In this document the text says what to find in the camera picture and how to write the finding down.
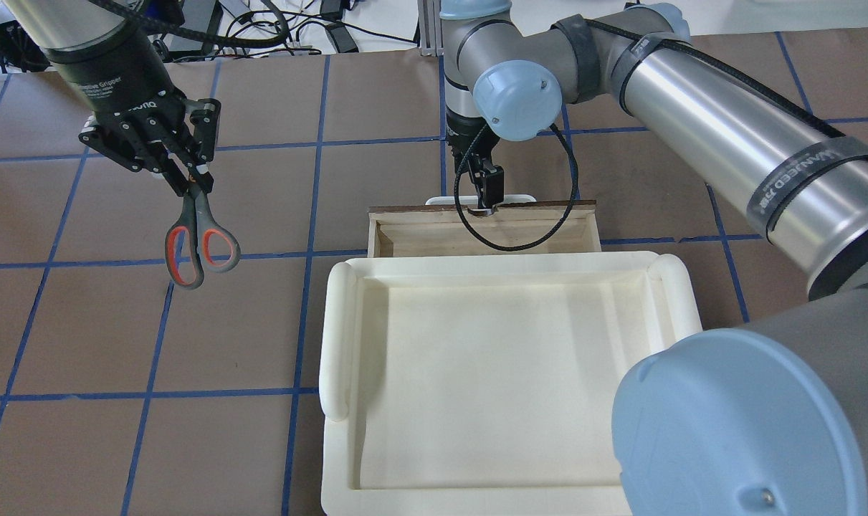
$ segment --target black velcro strap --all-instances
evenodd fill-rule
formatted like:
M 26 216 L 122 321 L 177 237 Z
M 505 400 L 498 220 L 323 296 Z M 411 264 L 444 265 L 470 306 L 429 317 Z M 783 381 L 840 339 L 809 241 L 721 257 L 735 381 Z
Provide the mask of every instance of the black velcro strap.
M 631 111 L 628 111 L 628 107 L 624 104 L 624 88 L 628 85 L 628 79 L 631 78 L 631 74 L 637 68 L 637 65 L 640 65 L 647 56 L 654 53 L 660 42 L 666 39 L 686 44 L 689 43 L 682 36 L 674 32 L 651 32 L 650 34 L 644 34 L 644 38 L 638 39 L 637 42 L 621 53 L 618 61 L 615 62 L 615 66 L 611 69 L 609 92 L 614 95 L 615 100 L 618 100 L 618 105 L 628 115 L 631 115 Z
M 768 238 L 781 212 L 800 190 L 847 161 L 868 157 L 868 145 L 852 136 L 820 141 L 784 160 L 752 193 L 745 217 L 758 234 Z
M 555 22 L 552 29 L 560 30 L 574 49 L 577 62 L 577 98 L 572 104 L 585 102 L 600 94 L 600 55 L 593 41 L 590 26 L 580 14 Z

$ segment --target power adapter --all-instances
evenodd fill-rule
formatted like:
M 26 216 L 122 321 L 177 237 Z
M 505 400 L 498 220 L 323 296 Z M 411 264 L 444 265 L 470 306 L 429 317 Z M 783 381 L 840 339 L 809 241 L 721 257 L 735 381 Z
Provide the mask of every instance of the power adapter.
M 329 23 L 325 26 L 325 33 L 328 34 L 329 42 L 332 42 L 332 46 L 339 54 L 360 52 L 358 44 L 354 42 L 354 38 L 348 32 L 348 27 L 343 23 L 339 21 Z
M 349 0 L 322 0 L 319 8 L 319 17 L 328 21 L 341 21 L 345 17 L 345 10 L 350 6 Z

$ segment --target black cable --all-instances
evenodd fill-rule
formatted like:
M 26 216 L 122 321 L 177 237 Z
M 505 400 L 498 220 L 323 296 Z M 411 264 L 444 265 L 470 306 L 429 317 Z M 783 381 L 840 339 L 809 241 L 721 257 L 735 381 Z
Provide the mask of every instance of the black cable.
M 161 38 L 154 39 L 150 42 L 150 46 L 153 47 L 154 52 L 156 52 L 156 55 L 159 56 L 162 62 L 172 62 L 172 56 L 169 55 L 169 47 L 166 46 L 166 43 Z
M 33 62 L 27 57 L 27 32 L 23 30 L 22 26 L 16 26 L 16 33 L 19 38 L 15 38 L 14 34 L 10 33 L 10 40 L 16 46 L 16 49 L 20 52 L 20 66 L 23 72 L 29 72 L 30 69 L 28 67 L 34 66 L 35 68 L 42 68 L 44 66 L 43 63 Z
M 290 11 L 282 11 L 282 12 L 284 14 L 296 14 L 296 13 L 292 13 Z M 305 17 L 307 20 L 303 23 L 300 23 L 298 26 L 296 26 L 296 30 L 297 30 L 298 35 L 300 33 L 300 30 L 307 25 L 321 25 L 321 26 L 325 27 L 325 24 L 322 23 L 322 21 L 319 21 L 319 20 L 325 20 L 325 19 L 323 17 L 319 16 L 319 14 L 302 13 L 302 14 L 300 14 L 300 16 Z M 363 32 L 365 34 L 369 34 L 371 36 L 377 36 L 378 38 L 394 39 L 397 42 L 411 43 L 413 45 L 416 44 L 412 39 L 405 39 L 405 38 L 401 38 L 399 36 L 392 36 L 391 34 L 384 34 L 381 32 L 374 32 L 373 30 L 364 29 L 364 27 L 358 27 L 356 25 L 353 25 L 351 23 L 346 23 L 344 21 L 338 21 L 336 23 L 344 25 L 345 27 L 348 27 L 349 29 L 354 29 L 354 30 L 358 30 L 359 32 Z
M 224 32 L 224 38 L 230 37 L 230 30 L 232 30 L 233 26 L 237 25 L 237 23 L 248 23 L 248 22 L 243 22 L 243 19 L 245 17 L 247 17 L 249 19 L 249 22 L 251 22 L 253 17 L 256 16 L 256 14 L 267 14 L 270 12 L 271 11 L 268 11 L 268 10 L 247 11 L 247 12 L 244 12 L 243 14 L 240 14 L 239 16 L 234 17 L 232 20 L 230 20 L 230 25 L 226 26 L 226 32 Z
M 466 150 L 466 153 L 463 154 L 462 160 L 459 162 L 459 167 L 456 169 L 456 181 L 453 183 L 453 203 L 456 206 L 456 212 L 459 213 L 459 219 L 462 220 L 462 225 L 466 226 L 466 229 L 469 229 L 469 233 L 472 234 L 473 237 L 477 239 L 477 241 L 482 242 L 482 244 L 487 245 L 489 248 L 498 249 L 498 251 L 505 252 L 516 252 L 516 251 L 525 251 L 526 249 L 532 249 L 536 245 L 542 244 L 546 241 L 546 239 L 550 239 L 559 229 L 561 229 L 561 225 L 564 224 L 564 221 L 568 219 L 568 215 L 571 215 L 571 209 L 574 209 L 574 202 L 577 200 L 577 190 L 578 190 L 578 182 L 580 182 L 580 170 L 577 167 L 577 158 L 574 157 L 574 150 L 571 150 L 571 147 L 568 145 L 568 141 L 565 140 L 564 135 L 561 134 L 561 131 L 558 130 L 558 126 L 552 124 L 549 128 L 551 131 L 555 133 L 555 137 L 558 138 L 558 141 L 561 142 L 561 147 L 564 147 L 565 153 L 568 154 L 568 160 L 571 162 L 571 199 L 568 200 L 568 206 L 564 209 L 564 214 L 561 215 L 561 218 L 558 219 L 558 223 L 555 223 L 555 226 L 552 226 L 552 229 L 548 230 L 548 233 L 542 235 L 542 238 L 539 238 L 537 241 L 529 242 L 529 244 L 523 245 L 513 245 L 513 246 L 505 246 L 494 244 L 494 242 L 489 241 L 479 232 L 475 231 L 474 228 L 469 224 L 469 219 L 466 219 L 466 210 L 462 209 L 462 205 L 459 203 L 459 180 L 462 178 L 462 174 L 465 173 L 464 169 L 466 168 L 466 163 L 469 163 L 469 157 L 472 156 L 472 153 L 475 151 L 475 147 L 479 143 L 480 138 L 485 133 L 487 125 L 482 126 L 482 130 L 479 131 L 478 134 L 473 138 L 472 143 L 469 144 L 469 149 Z
M 298 19 L 298 17 L 300 17 L 301 14 L 306 14 L 306 9 L 309 9 L 315 3 L 316 3 L 316 0 L 310 0 L 309 4 L 306 4 L 305 6 L 300 7 L 300 12 L 293 14 L 293 17 L 291 19 L 287 20 L 287 23 L 293 23 L 294 21 L 296 21 L 296 19 Z
M 118 14 L 124 19 L 129 19 L 138 22 L 145 29 L 154 30 L 155 32 L 169 32 L 181 38 L 191 39 L 192 42 L 210 43 L 220 47 L 239 47 L 248 49 L 269 49 L 282 44 L 287 39 L 287 34 L 276 36 L 269 39 L 241 39 L 241 38 L 224 38 L 216 34 L 208 34 L 206 32 L 198 32 L 198 30 L 184 29 L 178 25 L 167 23 L 163 20 L 153 19 L 153 17 L 140 14 L 129 7 L 117 4 L 113 0 L 87 0 L 94 6 L 102 7 L 110 13 Z
M 5 58 L 2 55 L 0 55 L 0 65 L 1 65 L 1 72 L 7 73 L 7 58 Z
M 256 20 L 256 21 L 252 21 L 250 23 L 247 23 L 243 27 L 240 27 L 240 29 L 238 29 L 236 32 L 233 33 L 233 36 L 231 36 L 231 38 L 236 38 L 236 36 L 238 36 L 242 32 L 245 32 L 248 29 L 261 29 L 261 27 L 275 27 L 275 29 L 277 28 L 277 26 L 273 22 Z
M 271 13 L 274 14 L 274 17 L 277 19 L 275 22 L 275 29 L 278 34 L 286 36 L 286 38 L 284 38 L 284 42 L 286 42 L 290 39 L 290 25 L 287 23 L 287 19 L 284 17 L 282 10 L 278 9 L 271 0 L 261 0 L 261 3 L 267 7 L 267 10 L 270 10 Z
M 314 19 L 307 19 L 305 22 L 300 23 L 300 25 L 297 26 L 297 31 L 296 31 L 296 36 L 295 36 L 297 42 L 302 42 L 302 39 L 300 39 L 300 33 L 302 33 L 302 31 L 303 31 L 303 27 L 306 27 L 309 25 L 318 25 L 318 26 L 322 27 L 323 29 L 325 29 L 325 23 L 322 23 L 321 21 L 314 20 Z
M 290 52 L 290 55 L 296 55 L 297 50 L 300 50 L 300 51 L 306 50 L 306 52 L 309 55 L 321 55 L 322 54 L 322 50 L 319 50 L 319 49 L 309 49 L 309 48 L 305 48 L 305 47 L 285 47 L 283 49 L 271 49 L 271 50 L 265 50 L 264 52 L 255 52 L 255 53 L 248 54 L 245 57 L 254 58 L 257 56 L 268 55 L 268 54 L 273 54 L 273 53 L 277 53 L 277 52 Z

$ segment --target cream plastic tray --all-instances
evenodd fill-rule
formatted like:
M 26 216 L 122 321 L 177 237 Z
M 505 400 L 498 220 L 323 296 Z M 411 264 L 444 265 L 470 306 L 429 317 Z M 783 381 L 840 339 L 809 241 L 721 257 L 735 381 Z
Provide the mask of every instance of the cream plastic tray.
M 319 395 L 330 516 L 630 514 L 611 405 L 700 331 L 654 252 L 355 259 L 329 277 Z

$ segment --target wire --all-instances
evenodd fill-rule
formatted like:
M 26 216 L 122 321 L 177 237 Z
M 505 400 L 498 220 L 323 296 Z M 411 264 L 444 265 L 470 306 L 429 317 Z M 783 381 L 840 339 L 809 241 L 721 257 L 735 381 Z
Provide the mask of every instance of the wire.
M 0 55 L 0 65 L 1 65 L 1 72 L 7 73 L 7 58 L 5 58 L 2 55 Z
M 20 67 L 19 68 L 23 72 L 33 72 L 32 70 L 30 70 L 28 68 L 29 66 L 33 66 L 35 68 L 40 68 L 41 70 L 47 69 L 49 66 L 47 63 L 34 62 L 28 57 L 27 50 L 29 48 L 29 43 L 31 42 L 31 40 L 28 39 L 27 32 L 23 29 L 23 26 L 19 26 L 19 25 L 16 26 L 16 32 L 19 35 L 19 39 L 14 38 L 11 34 L 11 40 L 16 45 L 16 48 L 18 50 L 20 50 Z
M 243 27 L 240 27 L 240 29 L 233 33 L 233 36 L 231 36 L 231 38 L 236 38 L 236 36 L 239 36 L 240 33 L 245 32 L 248 29 L 262 29 L 262 27 L 275 27 L 275 29 L 277 28 L 277 26 L 273 22 L 256 20 L 247 23 Z
M 192 42 L 210 43 L 221 47 L 231 48 L 247 48 L 247 49 L 269 49 L 283 44 L 287 39 L 287 34 L 282 34 L 269 39 L 241 39 L 241 38 L 224 38 L 216 34 L 208 34 L 206 32 L 198 32 L 198 30 L 184 29 L 178 25 L 173 25 L 153 17 L 145 16 L 128 7 L 117 4 L 113 0 L 87 0 L 94 6 L 102 7 L 110 13 L 118 14 L 124 19 L 138 22 L 142 27 L 155 32 L 168 32 L 175 34 L 181 38 L 191 39 Z
M 374 32 L 373 30 L 364 29 L 364 27 L 358 27 L 356 25 L 351 25 L 351 24 L 345 23 L 343 21 L 339 21 L 339 23 L 341 25 L 344 25 L 345 27 L 349 27 L 349 29 L 359 30 L 360 32 L 363 32 L 365 34 L 369 34 L 371 36 L 377 36 L 378 38 L 394 39 L 397 42 L 411 43 L 413 45 L 415 44 L 413 39 L 400 38 L 398 36 L 392 36 L 391 34 L 384 34 L 382 32 Z
M 542 238 L 536 239 L 534 242 L 529 242 L 529 244 L 523 245 L 513 245 L 513 246 L 505 246 L 494 244 L 494 242 L 489 241 L 479 232 L 475 231 L 474 228 L 469 224 L 469 219 L 466 219 L 466 211 L 462 209 L 462 205 L 459 203 L 459 180 L 462 178 L 462 174 L 465 173 L 466 163 L 469 163 L 469 157 L 472 156 L 472 153 L 475 151 L 475 147 L 479 143 L 480 138 L 485 133 L 488 125 L 485 124 L 482 126 L 482 130 L 479 131 L 478 134 L 473 138 L 472 143 L 469 145 L 469 149 L 466 150 L 466 153 L 462 156 L 462 161 L 459 162 L 459 167 L 456 169 L 456 181 L 453 183 L 453 203 L 456 206 L 456 212 L 459 213 L 459 219 L 462 220 L 462 225 L 466 226 L 466 229 L 469 229 L 469 233 L 473 237 L 477 239 L 477 241 L 482 242 L 482 244 L 487 245 L 489 248 L 496 249 L 497 251 L 505 251 L 505 252 L 516 252 L 516 251 L 525 251 L 526 249 L 532 249 L 536 245 L 542 244 L 546 241 L 546 239 L 550 239 L 559 229 L 561 229 L 561 225 L 564 224 L 564 221 L 568 219 L 568 215 L 571 215 L 571 209 L 574 209 L 574 202 L 577 200 L 577 190 L 578 190 L 578 182 L 580 182 L 580 170 L 577 167 L 577 158 L 574 156 L 574 150 L 571 150 L 571 147 L 568 145 L 568 141 L 565 140 L 564 135 L 561 134 L 561 131 L 558 130 L 558 126 L 552 124 L 549 128 L 551 131 L 555 133 L 555 137 L 558 138 L 558 141 L 561 142 L 561 147 L 564 147 L 565 153 L 568 154 L 568 160 L 571 162 L 571 199 L 568 200 L 568 206 L 564 209 L 564 213 L 561 215 L 561 218 L 558 219 L 558 222 L 555 223 L 555 226 L 552 226 L 552 229 L 548 230 L 548 233 L 542 235 Z
M 296 19 L 298 19 L 298 17 L 302 16 L 302 14 L 306 14 L 306 9 L 309 9 L 315 3 L 316 3 L 316 0 L 310 0 L 309 4 L 306 4 L 306 6 L 303 6 L 303 3 L 300 2 L 300 12 L 294 14 L 294 16 L 291 19 L 287 20 L 287 23 L 293 23 L 294 21 L 296 21 Z
M 271 50 L 265 50 L 264 52 L 251 53 L 251 54 L 248 54 L 246 56 L 238 56 L 236 59 L 256 58 L 258 56 L 273 54 L 273 53 L 277 53 L 277 52 L 289 52 L 290 55 L 296 55 L 296 52 L 298 52 L 298 50 L 299 50 L 299 52 L 307 52 L 309 55 L 321 55 L 322 54 L 322 50 L 319 50 L 319 49 L 306 48 L 306 47 L 284 47 L 283 49 L 271 49 Z
M 297 26 L 297 32 L 296 32 L 296 36 L 295 36 L 297 42 L 302 42 L 302 39 L 300 38 L 300 33 L 302 33 L 302 31 L 303 31 L 303 27 L 308 27 L 310 25 L 318 25 L 318 26 L 322 27 L 323 29 L 326 29 L 325 23 L 322 23 L 321 21 L 314 20 L 314 19 L 308 19 L 305 22 L 300 23 L 300 25 Z

